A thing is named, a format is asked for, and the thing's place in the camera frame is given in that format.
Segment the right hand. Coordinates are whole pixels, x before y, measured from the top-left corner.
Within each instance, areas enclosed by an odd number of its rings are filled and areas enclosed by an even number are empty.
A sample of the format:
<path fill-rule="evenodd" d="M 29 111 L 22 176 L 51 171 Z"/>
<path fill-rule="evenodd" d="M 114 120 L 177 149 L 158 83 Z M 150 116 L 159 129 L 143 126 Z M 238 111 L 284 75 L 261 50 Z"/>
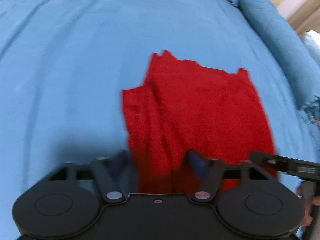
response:
<path fill-rule="evenodd" d="M 311 181 L 302 182 L 297 188 L 296 195 L 301 197 L 305 210 L 301 226 L 308 227 L 313 220 L 311 217 L 312 207 L 319 206 L 319 196 L 315 194 L 314 183 Z"/>

